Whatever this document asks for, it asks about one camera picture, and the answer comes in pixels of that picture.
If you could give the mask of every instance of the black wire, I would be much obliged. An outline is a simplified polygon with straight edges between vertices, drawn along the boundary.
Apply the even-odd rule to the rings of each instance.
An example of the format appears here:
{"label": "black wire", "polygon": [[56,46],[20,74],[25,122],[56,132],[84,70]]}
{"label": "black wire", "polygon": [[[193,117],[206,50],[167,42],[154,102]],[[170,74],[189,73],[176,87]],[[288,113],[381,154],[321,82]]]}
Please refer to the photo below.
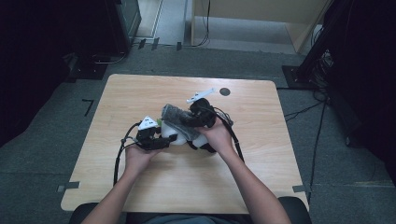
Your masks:
{"label": "black wire", "polygon": [[125,58],[125,56],[126,56],[126,52],[122,54],[121,58],[119,58],[118,60],[113,61],[113,62],[106,62],[106,63],[101,63],[101,62],[96,62],[96,61],[93,61],[93,62],[94,62],[94,63],[97,63],[97,64],[113,64],[113,63],[119,63],[120,61],[122,61],[122,59]]}
{"label": "black wire", "polygon": [[[314,183],[315,166],[316,166],[317,150],[318,150],[318,141],[319,141],[320,131],[321,131],[322,123],[323,123],[323,117],[324,117],[325,108],[326,108],[326,104],[323,104],[323,108],[322,108],[322,112],[321,112],[321,116],[320,116],[319,127],[318,127],[318,132],[317,132],[317,138],[315,140],[314,155],[312,157],[311,179],[309,181],[309,187],[311,188],[311,191],[312,191],[312,184]],[[311,195],[312,195],[311,191],[308,192],[308,204],[311,203]]]}
{"label": "black wire", "polygon": [[326,88],[328,86],[328,82],[326,81],[326,76],[329,74],[329,70],[332,67],[332,64],[328,64],[326,61],[330,59],[332,61],[332,57],[327,56],[328,51],[326,50],[320,59],[315,60],[315,67],[311,71],[311,82],[318,87]]}
{"label": "black wire", "polygon": [[119,149],[119,154],[117,155],[116,164],[114,165],[113,186],[116,185],[116,184],[117,184],[117,181],[119,180],[119,166],[120,166],[120,156],[121,156],[121,153],[122,153],[122,151],[123,151],[125,148],[127,148],[127,147],[130,146],[130,145],[133,145],[133,144],[130,144],[130,145],[128,145],[128,146],[125,147],[124,145],[125,145],[126,139],[127,139],[127,138],[130,138],[130,137],[129,137],[129,133],[131,132],[131,130],[132,130],[134,127],[138,126],[140,123],[141,123],[141,122],[134,124],[134,125],[128,130],[128,132],[125,134],[125,137],[121,139],[121,146],[120,146],[120,149]]}
{"label": "black wire", "polygon": [[198,45],[193,45],[191,47],[194,47],[194,48],[201,47],[202,45],[204,45],[206,43],[207,40],[210,41],[210,39],[209,39],[209,15],[210,15],[210,0],[209,0],[208,5],[207,5],[206,23],[205,23],[205,20],[204,20],[204,26],[206,28],[206,34],[204,36],[204,39]]}
{"label": "black wire", "polygon": [[236,151],[238,152],[239,158],[240,158],[243,162],[245,162],[244,155],[242,154],[241,147],[239,146],[239,140],[238,140],[238,138],[236,137],[235,133],[233,132],[233,128],[231,127],[229,121],[226,120],[226,119],[224,119],[221,115],[219,115],[218,113],[216,113],[216,112],[213,111],[213,110],[210,110],[210,109],[208,109],[208,108],[201,107],[201,106],[198,106],[198,107],[201,108],[201,109],[204,109],[204,110],[209,111],[210,113],[214,114],[216,117],[218,117],[218,118],[221,120],[221,122],[224,124],[225,128],[227,129],[227,131],[230,133],[231,138],[233,139],[233,144],[234,144],[235,147],[236,147]]}
{"label": "black wire", "polygon": [[291,118],[289,118],[289,119],[286,119],[286,122],[288,122],[288,121],[291,120],[291,119],[295,119],[299,114],[305,113],[306,111],[308,111],[308,110],[310,110],[310,109],[314,108],[315,106],[320,105],[320,104],[322,104],[322,103],[323,103],[323,102],[319,102],[319,103],[317,103],[317,104],[315,104],[315,105],[311,105],[311,106],[309,106],[309,107],[307,107],[307,108],[305,108],[305,109],[303,109],[303,110],[300,110],[300,111],[293,112],[293,113],[290,113],[290,114],[285,115],[284,117],[288,117],[288,116],[294,115],[293,117],[291,117]]}
{"label": "black wire", "polygon": [[219,108],[217,108],[217,107],[213,107],[213,108],[219,110],[219,111],[225,116],[225,118],[227,119],[227,121],[228,121],[229,124],[231,124],[231,123],[233,122],[233,121],[231,120],[229,114],[225,113],[224,111],[222,111],[221,109],[219,109]]}
{"label": "black wire", "polygon": [[[133,46],[138,46],[138,45],[140,45],[140,41],[139,42],[134,42],[133,44],[132,44],[132,47]],[[145,45],[154,45],[154,43],[145,43]],[[163,46],[163,47],[175,47],[176,45],[170,45],[170,44],[156,44],[157,46]]]}

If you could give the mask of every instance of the black tape mark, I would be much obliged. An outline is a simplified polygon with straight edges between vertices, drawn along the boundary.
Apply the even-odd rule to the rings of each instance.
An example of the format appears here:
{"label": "black tape mark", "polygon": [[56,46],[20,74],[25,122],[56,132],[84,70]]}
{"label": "black tape mark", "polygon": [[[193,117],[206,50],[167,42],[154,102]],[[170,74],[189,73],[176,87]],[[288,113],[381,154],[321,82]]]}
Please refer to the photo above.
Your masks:
{"label": "black tape mark", "polygon": [[56,189],[57,192],[64,192],[66,189],[78,189],[79,188],[79,181],[76,182],[68,182],[64,185],[58,186]]}
{"label": "black tape mark", "polygon": [[176,51],[181,50],[181,42],[177,42],[177,47],[176,47]]}
{"label": "black tape mark", "polygon": [[155,50],[158,47],[158,42],[160,42],[160,38],[159,37],[154,39],[154,43],[152,44],[151,50]]}
{"label": "black tape mark", "polygon": [[139,44],[139,49],[142,49],[143,47],[145,47],[145,44],[146,44],[146,39],[142,39]]}
{"label": "black tape mark", "polygon": [[310,193],[312,192],[311,187],[309,186],[309,184],[303,183],[302,185],[299,186],[292,186],[294,193],[298,193],[298,192],[307,192]]}
{"label": "black tape mark", "polygon": [[91,107],[93,105],[94,100],[86,100],[86,99],[82,99],[83,102],[91,102],[90,106],[88,106],[87,112],[85,112],[84,117],[87,117],[88,113],[90,113]]}

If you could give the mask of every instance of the forearm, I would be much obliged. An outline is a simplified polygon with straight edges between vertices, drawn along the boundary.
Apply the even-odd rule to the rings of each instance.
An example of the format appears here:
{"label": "forearm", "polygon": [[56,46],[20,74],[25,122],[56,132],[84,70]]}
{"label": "forearm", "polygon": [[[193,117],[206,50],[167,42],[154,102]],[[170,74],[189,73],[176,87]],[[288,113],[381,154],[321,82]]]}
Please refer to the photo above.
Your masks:
{"label": "forearm", "polygon": [[122,207],[137,179],[137,174],[124,174],[106,195],[106,197],[90,212],[82,223],[117,223]]}
{"label": "forearm", "polygon": [[254,223],[290,223],[274,193],[246,167],[234,151],[220,156],[227,163]]}

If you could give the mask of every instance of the table top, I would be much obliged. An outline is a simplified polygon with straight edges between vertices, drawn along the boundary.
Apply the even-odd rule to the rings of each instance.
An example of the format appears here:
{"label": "table top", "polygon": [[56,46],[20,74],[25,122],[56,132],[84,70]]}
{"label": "table top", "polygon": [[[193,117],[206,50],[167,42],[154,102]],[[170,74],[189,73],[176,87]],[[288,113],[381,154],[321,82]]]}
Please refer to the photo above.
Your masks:
{"label": "table top", "polygon": [[[62,209],[98,203],[111,190],[120,140],[145,116],[161,118],[166,104],[188,110],[197,91],[215,88],[206,99],[231,116],[248,168],[277,196],[298,197],[305,205],[293,148],[271,81],[201,77],[112,75],[108,79],[67,189]],[[231,94],[223,96],[221,88]],[[124,153],[120,161],[124,170]],[[131,190],[123,211],[247,214],[233,177],[221,157],[187,144],[170,146],[151,161]]]}

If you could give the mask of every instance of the gray carpet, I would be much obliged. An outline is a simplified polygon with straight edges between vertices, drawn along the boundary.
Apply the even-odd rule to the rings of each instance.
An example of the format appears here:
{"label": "gray carpet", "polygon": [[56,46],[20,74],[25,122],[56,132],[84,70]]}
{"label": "gray carpet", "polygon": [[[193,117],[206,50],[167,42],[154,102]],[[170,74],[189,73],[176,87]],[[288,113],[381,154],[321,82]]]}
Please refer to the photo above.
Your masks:
{"label": "gray carpet", "polygon": [[[0,148],[0,223],[67,223],[58,185],[67,182],[109,75],[137,74],[272,80],[287,87],[281,65],[303,56],[217,49],[150,46],[107,68],[103,80],[63,83],[30,127]],[[279,90],[285,114],[317,101],[312,91]],[[94,100],[87,117],[89,103]],[[321,105],[288,121],[302,179],[309,183]],[[343,128],[326,106],[315,169],[310,215],[314,223],[394,223],[396,189],[382,161],[364,148],[346,147]]]}

